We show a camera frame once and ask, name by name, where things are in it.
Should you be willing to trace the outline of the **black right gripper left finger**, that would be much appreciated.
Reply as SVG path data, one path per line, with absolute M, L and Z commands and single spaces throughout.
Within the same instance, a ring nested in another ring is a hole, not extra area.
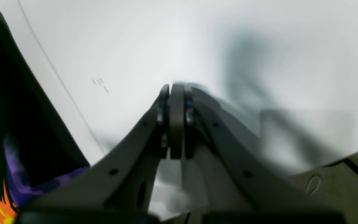
M 158 224 L 148 214 L 155 175 L 167 157 L 169 85 L 101 161 L 22 208 L 16 224 Z

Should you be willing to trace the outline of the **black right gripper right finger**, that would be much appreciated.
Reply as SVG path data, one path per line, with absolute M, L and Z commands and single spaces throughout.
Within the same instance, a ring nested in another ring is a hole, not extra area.
M 261 164 L 200 89 L 177 86 L 177 155 L 192 159 L 205 181 L 210 211 L 203 224 L 343 224 L 336 209 L 313 199 Z

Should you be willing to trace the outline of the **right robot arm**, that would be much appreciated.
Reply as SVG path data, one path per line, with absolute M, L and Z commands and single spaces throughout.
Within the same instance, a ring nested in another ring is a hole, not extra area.
M 16 224 L 160 224 L 148 212 L 160 161 L 193 160 L 209 205 L 187 224 L 356 224 L 358 156 L 290 178 L 250 154 L 199 88 L 164 85 L 128 135 L 93 167 L 24 206 Z

